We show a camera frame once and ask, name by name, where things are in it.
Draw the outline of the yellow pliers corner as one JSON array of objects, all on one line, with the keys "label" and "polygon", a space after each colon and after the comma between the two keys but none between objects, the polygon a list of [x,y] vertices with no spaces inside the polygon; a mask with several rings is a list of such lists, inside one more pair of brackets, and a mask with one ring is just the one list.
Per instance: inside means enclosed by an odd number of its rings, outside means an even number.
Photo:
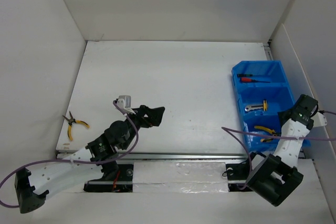
[{"label": "yellow pliers corner", "polygon": [[[270,136],[273,136],[273,137],[280,135],[280,133],[276,132],[275,130],[272,130],[272,129],[264,127],[264,126],[255,125],[254,128],[257,129],[257,130],[261,130],[265,133],[268,133]],[[269,143],[269,142],[272,142],[274,140],[273,137],[271,137],[271,138],[261,138],[260,141],[262,143]]]}]

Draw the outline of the silver folding utility knife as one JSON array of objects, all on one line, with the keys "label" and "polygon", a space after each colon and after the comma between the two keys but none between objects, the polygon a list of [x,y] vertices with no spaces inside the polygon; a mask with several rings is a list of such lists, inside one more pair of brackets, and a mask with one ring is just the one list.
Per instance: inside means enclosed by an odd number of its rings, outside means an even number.
[{"label": "silver folding utility knife", "polygon": [[263,105],[248,105],[245,107],[245,112],[250,112],[253,110],[263,110],[264,106]]}]

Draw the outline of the red handled screwdriver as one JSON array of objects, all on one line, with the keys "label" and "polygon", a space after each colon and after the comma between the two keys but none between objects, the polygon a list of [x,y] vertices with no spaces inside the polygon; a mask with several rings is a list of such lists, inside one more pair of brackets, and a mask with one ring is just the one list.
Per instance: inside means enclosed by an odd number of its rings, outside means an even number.
[{"label": "red handled screwdriver", "polygon": [[261,81],[261,80],[251,79],[248,77],[241,77],[240,81],[241,83],[269,83],[269,81]]}]

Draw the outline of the green black precision screwdriver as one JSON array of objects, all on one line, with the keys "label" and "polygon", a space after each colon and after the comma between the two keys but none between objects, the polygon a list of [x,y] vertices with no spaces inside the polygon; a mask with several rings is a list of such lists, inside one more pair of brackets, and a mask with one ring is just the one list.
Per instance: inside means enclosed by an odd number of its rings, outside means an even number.
[{"label": "green black precision screwdriver", "polygon": [[250,78],[253,77],[253,74],[237,74],[239,78]]}]

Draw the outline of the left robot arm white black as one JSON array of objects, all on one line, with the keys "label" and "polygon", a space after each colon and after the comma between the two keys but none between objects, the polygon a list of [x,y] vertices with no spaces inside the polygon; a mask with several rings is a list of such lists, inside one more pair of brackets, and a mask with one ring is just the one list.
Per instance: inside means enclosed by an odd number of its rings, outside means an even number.
[{"label": "left robot arm white black", "polygon": [[126,119],[113,122],[98,138],[64,159],[52,161],[36,170],[26,167],[15,173],[15,191],[22,214],[40,208],[55,194],[90,180],[112,180],[118,172],[117,160],[136,146],[141,128],[158,127],[165,107],[145,105],[132,112],[122,111]]}]

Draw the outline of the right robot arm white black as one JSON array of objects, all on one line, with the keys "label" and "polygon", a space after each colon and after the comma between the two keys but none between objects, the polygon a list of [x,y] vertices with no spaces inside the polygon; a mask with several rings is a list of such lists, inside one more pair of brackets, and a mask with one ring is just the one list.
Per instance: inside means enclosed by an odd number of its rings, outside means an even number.
[{"label": "right robot arm white black", "polygon": [[293,107],[278,113],[281,138],[274,153],[256,155],[242,166],[249,189],[273,206],[279,206],[303,181],[298,169],[298,157],[303,140],[314,126],[318,101],[302,94]]}]

